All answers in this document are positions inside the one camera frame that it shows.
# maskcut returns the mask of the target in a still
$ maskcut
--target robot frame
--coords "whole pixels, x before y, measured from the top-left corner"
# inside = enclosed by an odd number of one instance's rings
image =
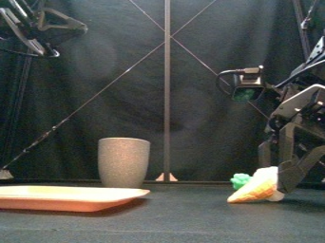
[[[222,71],[217,87],[236,102],[257,100],[266,89],[276,92],[278,106],[272,112],[260,145],[260,165],[278,164],[277,190],[288,194],[325,159],[325,36],[308,61],[277,85],[262,81],[262,66]],[[233,75],[229,83],[222,77]]]

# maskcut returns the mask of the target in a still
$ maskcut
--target green object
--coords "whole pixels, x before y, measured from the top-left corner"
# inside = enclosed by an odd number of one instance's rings
[[[249,182],[250,178],[248,174],[234,174],[234,177],[230,179],[234,189],[238,190]]]

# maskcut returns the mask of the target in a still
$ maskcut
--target black table surface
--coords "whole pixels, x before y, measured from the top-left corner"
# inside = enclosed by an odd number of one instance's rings
[[[325,242],[325,191],[229,204],[230,185],[143,184],[151,193],[94,213],[0,210],[1,242]]]

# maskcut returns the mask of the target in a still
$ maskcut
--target metal rod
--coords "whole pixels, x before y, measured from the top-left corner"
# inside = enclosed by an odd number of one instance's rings
[[[165,0],[163,181],[170,181],[170,0]]]

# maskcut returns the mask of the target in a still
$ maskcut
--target plush toy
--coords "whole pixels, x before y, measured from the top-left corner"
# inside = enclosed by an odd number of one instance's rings
[[[278,182],[278,167],[272,166],[258,169],[254,175],[244,176],[245,174],[236,174],[232,178],[234,188],[238,190],[227,198],[229,203],[249,202],[266,199],[269,201],[280,201],[285,194],[277,190]]]

